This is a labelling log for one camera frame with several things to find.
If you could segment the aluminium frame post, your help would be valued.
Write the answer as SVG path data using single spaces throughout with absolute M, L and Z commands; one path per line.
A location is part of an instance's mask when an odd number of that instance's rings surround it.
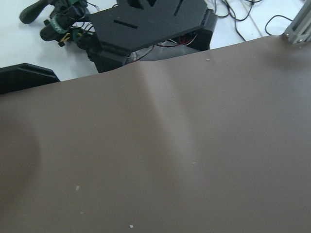
M 296 17 L 284 32 L 290 44 L 311 41 L 311 0 L 306 0 Z

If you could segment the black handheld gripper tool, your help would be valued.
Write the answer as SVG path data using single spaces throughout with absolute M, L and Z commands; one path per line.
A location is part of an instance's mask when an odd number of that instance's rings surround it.
M 66 42 L 74 42 L 81 49 L 87 50 L 96 41 L 95 33 L 84 25 L 92 26 L 87 0 L 39 0 L 26 7 L 19 15 L 24 24 L 37 19 L 42 10 L 51 5 L 54 7 L 50 18 L 44 21 L 45 27 L 40 31 L 44 41 L 56 41 L 63 47 Z

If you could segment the black angular device housing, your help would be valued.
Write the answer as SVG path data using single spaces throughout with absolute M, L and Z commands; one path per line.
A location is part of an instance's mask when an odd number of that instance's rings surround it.
M 204 0 L 119 0 L 91 14 L 95 29 L 86 50 L 99 73 L 127 63 L 132 52 L 176 39 L 199 51 L 209 49 L 217 16 Z

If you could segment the black flat box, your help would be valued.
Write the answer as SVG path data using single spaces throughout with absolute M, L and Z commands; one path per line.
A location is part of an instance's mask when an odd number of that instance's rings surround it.
M 6 94 L 60 82 L 48 68 L 28 63 L 0 68 L 0 93 Z

